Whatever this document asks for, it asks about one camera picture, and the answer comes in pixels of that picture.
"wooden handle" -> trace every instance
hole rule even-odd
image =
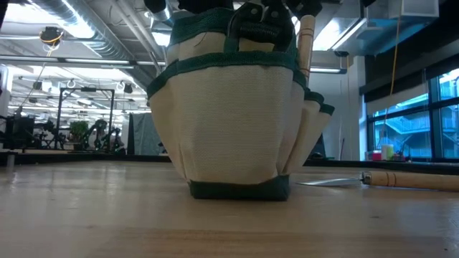
[[[459,191],[459,176],[372,171],[364,173],[364,183],[370,186]]]
[[[309,78],[311,72],[311,59],[313,54],[314,28],[316,18],[312,15],[305,15],[300,20],[300,31],[298,33],[298,52],[300,55],[301,72]]]

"table surface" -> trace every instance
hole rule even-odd
[[[304,168],[264,202],[194,200],[170,163],[17,166],[0,257],[459,257],[459,193],[294,184],[361,171]]]

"potted plant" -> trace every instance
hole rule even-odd
[[[88,129],[87,121],[75,121],[70,123],[70,140],[74,142],[73,149],[75,151],[82,151],[81,140]]]

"knife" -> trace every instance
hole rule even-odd
[[[339,178],[297,184],[307,186],[355,186],[366,184],[369,186],[459,191],[459,176],[370,171],[363,172],[359,178]]]

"desk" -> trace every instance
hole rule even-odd
[[[304,168],[291,181],[355,176]],[[1,257],[459,257],[459,193],[292,183],[286,202],[194,200],[169,163],[0,174]]]

